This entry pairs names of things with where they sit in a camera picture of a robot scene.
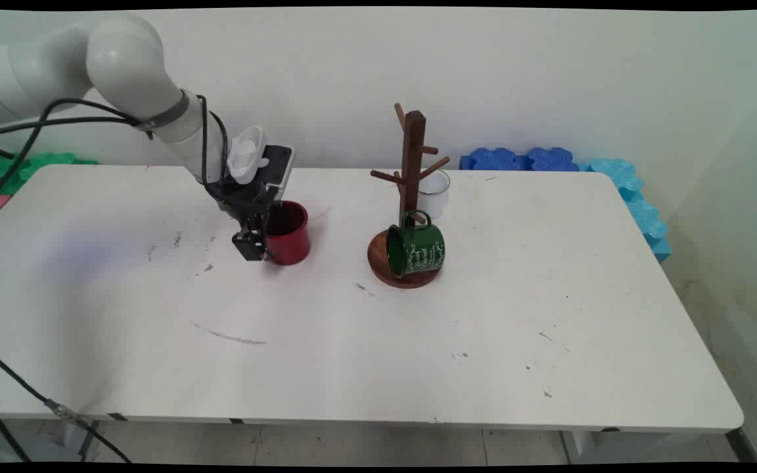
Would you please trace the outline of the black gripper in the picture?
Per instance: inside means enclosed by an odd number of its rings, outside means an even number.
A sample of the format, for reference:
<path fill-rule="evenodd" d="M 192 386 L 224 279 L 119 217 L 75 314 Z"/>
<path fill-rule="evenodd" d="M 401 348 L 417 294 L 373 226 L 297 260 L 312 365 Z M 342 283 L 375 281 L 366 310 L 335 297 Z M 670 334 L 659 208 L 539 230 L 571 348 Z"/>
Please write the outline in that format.
<path fill-rule="evenodd" d="M 234 247 L 246 261 L 262 261 L 267 254 L 264 231 L 282 230 L 282 188 L 263 179 L 240 185 L 234 179 L 211 183 L 211 191 L 223 212 L 239 221 L 232 236 Z"/>

